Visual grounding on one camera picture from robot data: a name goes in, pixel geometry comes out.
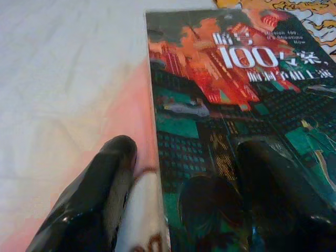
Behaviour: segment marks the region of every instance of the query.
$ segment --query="white sheet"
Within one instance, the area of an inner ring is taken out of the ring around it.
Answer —
[[[10,234],[45,217],[93,157],[108,106],[146,58],[144,11],[213,7],[211,0],[0,2],[0,244],[8,249]]]

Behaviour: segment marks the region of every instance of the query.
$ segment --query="black object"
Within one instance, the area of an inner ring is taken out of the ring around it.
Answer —
[[[27,252],[113,251],[137,146],[118,136],[63,191]]]
[[[244,209],[266,251],[336,251],[336,210],[292,160],[264,141],[241,143],[237,155]]]

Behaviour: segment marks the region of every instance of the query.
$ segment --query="black glossy object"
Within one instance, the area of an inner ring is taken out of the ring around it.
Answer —
[[[26,251],[112,251],[133,182],[136,150],[128,136],[105,143],[63,191]]]
[[[336,251],[336,211],[300,167],[263,141],[240,144],[237,155],[244,207],[266,251]]]

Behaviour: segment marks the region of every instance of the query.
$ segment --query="book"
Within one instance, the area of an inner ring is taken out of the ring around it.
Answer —
[[[280,10],[146,22],[171,251],[335,248],[334,61]]]

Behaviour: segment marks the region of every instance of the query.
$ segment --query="white fabric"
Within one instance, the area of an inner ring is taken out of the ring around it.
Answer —
[[[28,218],[45,217],[80,171],[71,169],[84,168],[98,149],[108,105],[146,58],[145,10],[213,7],[212,0],[0,1],[0,244]]]

